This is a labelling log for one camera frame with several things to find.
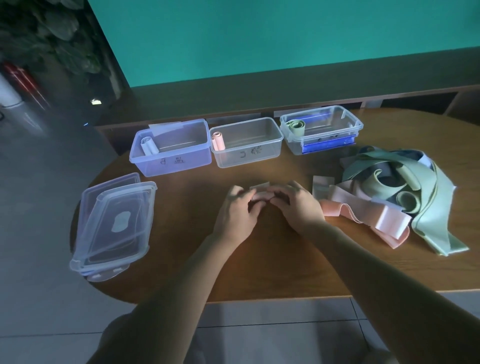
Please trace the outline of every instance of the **tile grout line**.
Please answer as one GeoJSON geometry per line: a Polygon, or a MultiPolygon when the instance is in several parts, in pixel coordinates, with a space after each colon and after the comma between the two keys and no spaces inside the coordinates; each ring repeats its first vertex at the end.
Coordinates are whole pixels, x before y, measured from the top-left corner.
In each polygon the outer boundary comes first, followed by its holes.
{"type": "Polygon", "coordinates": [[[244,324],[244,325],[221,325],[221,326],[198,326],[197,328],[234,328],[239,326],[264,326],[264,325],[289,325],[289,324],[309,324],[309,323],[322,323],[322,322],[349,322],[358,321],[358,319],[345,319],[345,320],[324,320],[324,321],[295,321],[295,322],[272,322],[267,324],[244,324]]]}
{"type": "Polygon", "coordinates": [[[367,345],[368,351],[371,351],[372,348],[370,347],[370,344],[368,343],[367,339],[365,338],[365,334],[363,333],[363,329],[361,328],[360,319],[359,319],[359,316],[357,315],[357,311],[355,310],[355,305],[353,304],[352,297],[350,297],[350,303],[352,304],[353,312],[355,312],[355,316],[357,317],[357,322],[359,323],[360,331],[361,331],[361,334],[363,336],[363,340],[365,341],[365,344],[367,345]]]}
{"type": "Polygon", "coordinates": [[[90,334],[101,334],[100,332],[67,332],[61,334],[29,334],[29,335],[3,335],[0,336],[0,339],[16,339],[16,338],[38,338],[44,336],[66,336],[66,335],[90,335],[90,334]]]}

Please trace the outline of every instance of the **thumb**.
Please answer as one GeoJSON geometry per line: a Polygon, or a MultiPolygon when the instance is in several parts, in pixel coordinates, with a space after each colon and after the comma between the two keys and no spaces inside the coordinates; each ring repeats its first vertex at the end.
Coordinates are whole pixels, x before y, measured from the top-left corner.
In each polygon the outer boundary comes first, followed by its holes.
{"type": "Polygon", "coordinates": [[[273,206],[277,206],[282,211],[284,211],[288,206],[290,206],[284,200],[282,200],[281,198],[278,198],[278,197],[271,198],[270,203],[273,206]]]}
{"type": "Polygon", "coordinates": [[[267,203],[265,201],[257,202],[255,205],[252,206],[252,209],[250,210],[250,216],[257,218],[260,214],[260,211],[266,204],[267,203]]]}

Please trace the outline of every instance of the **person's left hand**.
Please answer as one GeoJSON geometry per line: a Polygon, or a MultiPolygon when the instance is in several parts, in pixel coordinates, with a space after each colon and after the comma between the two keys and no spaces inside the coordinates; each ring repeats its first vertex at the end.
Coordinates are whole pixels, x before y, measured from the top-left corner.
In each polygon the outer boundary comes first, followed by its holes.
{"type": "Polygon", "coordinates": [[[219,240],[237,248],[252,233],[258,215],[266,205],[265,201],[255,203],[248,212],[249,202],[256,190],[243,192],[243,188],[232,186],[220,208],[213,228],[213,235],[219,240]]]}

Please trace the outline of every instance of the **teal wall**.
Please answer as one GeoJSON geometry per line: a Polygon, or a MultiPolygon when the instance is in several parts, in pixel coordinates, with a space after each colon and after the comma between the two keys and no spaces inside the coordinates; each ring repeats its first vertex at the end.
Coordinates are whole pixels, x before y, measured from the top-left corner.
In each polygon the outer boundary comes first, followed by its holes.
{"type": "Polygon", "coordinates": [[[130,86],[480,46],[479,0],[90,5],[130,86]]]}

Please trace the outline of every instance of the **person's right hand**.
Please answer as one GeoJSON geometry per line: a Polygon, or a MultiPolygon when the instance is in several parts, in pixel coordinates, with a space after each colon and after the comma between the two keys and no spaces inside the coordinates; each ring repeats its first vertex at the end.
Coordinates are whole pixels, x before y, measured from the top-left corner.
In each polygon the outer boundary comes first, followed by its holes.
{"type": "Polygon", "coordinates": [[[312,225],[326,224],[320,203],[299,183],[290,181],[284,186],[269,186],[267,191],[275,193],[270,203],[282,211],[289,225],[300,235],[312,225]]]}

